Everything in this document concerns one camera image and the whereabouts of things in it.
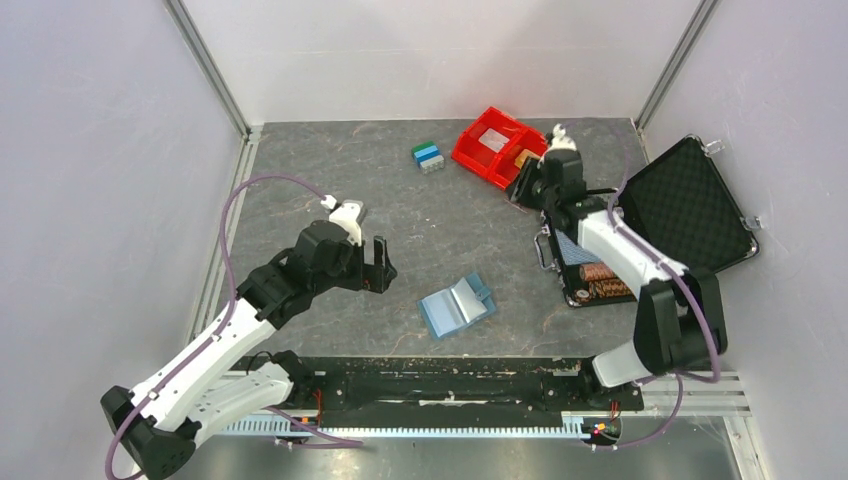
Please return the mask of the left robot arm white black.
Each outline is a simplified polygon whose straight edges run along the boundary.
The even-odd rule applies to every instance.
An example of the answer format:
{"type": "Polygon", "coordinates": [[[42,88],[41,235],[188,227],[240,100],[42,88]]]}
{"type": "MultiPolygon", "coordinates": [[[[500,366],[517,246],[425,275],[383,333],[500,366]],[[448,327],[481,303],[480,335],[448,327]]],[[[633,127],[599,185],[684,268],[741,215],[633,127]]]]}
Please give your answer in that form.
{"type": "Polygon", "coordinates": [[[149,479],[166,479],[182,468],[211,436],[256,410],[306,405],[314,394],[312,369],[292,351],[217,389],[236,361],[271,337],[313,300],[333,288],[384,293],[397,271],[387,242],[373,239],[373,263],[365,243],[348,228],[317,220],[294,247],[253,269],[233,301],[174,359],[127,389],[111,387],[100,400],[113,432],[104,471],[115,476],[114,456],[124,449],[149,479]]]}

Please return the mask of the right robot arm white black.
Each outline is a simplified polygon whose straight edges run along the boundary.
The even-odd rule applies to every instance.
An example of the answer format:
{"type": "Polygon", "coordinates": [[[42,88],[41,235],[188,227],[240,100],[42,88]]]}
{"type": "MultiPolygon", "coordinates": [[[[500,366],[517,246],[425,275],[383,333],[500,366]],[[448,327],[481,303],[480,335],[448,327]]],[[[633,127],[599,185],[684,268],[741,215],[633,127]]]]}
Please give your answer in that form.
{"type": "Polygon", "coordinates": [[[590,194],[578,150],[551,147],[526,160],[507,193],[598,257],[638,301],[631,340],[582,363],[577,392],[585,405],[602,408],[618,387],[671,372],[720,380],[727,339],[716,276],[663,254],[615,213],[613,201],[590,194]]]}

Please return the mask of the blue card holder wallet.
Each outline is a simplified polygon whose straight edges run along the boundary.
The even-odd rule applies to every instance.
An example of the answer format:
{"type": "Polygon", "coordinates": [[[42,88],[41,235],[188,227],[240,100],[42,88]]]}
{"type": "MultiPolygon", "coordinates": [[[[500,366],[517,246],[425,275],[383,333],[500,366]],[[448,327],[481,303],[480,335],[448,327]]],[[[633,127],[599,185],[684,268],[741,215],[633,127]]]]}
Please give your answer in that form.
{"type": "Polygon", "coordinates": [[[497,312],[492,290],[477,272],[418,300],[417,307],[436,340],[455,335],[497,312]]]}

